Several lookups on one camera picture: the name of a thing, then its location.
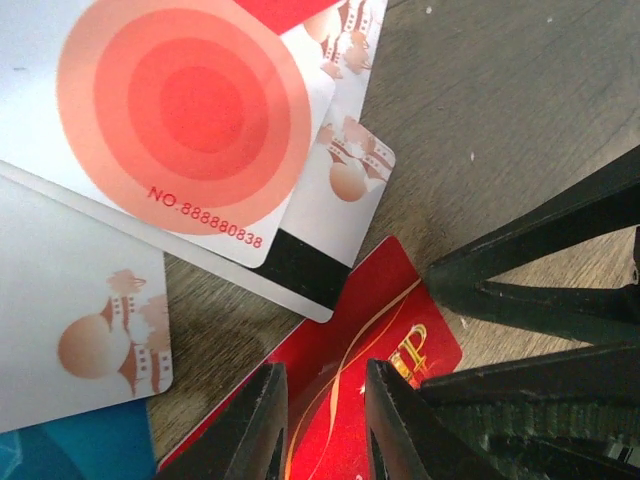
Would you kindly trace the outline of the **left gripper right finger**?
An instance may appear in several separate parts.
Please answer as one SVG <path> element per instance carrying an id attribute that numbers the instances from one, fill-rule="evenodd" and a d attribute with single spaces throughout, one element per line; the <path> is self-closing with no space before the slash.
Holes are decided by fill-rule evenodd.
<path id="1" fill-rule="evenodd" d="M 502 479 L 447 429 L 387 361 L 366 366 L 365 415 L 373 479 Z"/>

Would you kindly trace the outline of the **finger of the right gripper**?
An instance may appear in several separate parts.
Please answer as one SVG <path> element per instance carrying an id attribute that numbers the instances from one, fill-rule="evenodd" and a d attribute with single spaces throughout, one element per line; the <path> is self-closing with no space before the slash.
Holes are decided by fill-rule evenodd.
<path id="1" fill-rule="evenodd" d="M 547 288 L 495 276 L 639 224 L 633 148 L 529 213 L 441 257 L 425 274 L 434 301 L 465 316 L 591 344 L 639 337 L 639 287 Z"/>
<path id="2" fill-rule="evenodd" d="M 508 479 L 639 476 L 639 345 L 591 346 L 424 382 L 445 426 Z"/>

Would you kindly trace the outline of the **dark red credit card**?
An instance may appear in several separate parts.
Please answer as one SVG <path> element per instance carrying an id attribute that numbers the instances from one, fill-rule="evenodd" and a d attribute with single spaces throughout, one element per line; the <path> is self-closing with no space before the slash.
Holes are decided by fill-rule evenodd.
<path id="1" fill-rule="evenodd" d="M 287 479 L 367 479 L 366 364 L 405 381 L 454 371 L 462 350 L 399 240 L 385 238 L 349 275 L 326 323 L 304 320 L 270 354 L 286 367 Z"/>

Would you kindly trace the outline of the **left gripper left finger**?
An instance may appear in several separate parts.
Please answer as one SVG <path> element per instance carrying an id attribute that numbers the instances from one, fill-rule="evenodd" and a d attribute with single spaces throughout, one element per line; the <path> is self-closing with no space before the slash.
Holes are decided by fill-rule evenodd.
<path id="1" fill-rule="evenodd" d="M 263 365 L 204 434 L 155 477 L 282 479 L 287 427 L 285 365 Z"/>

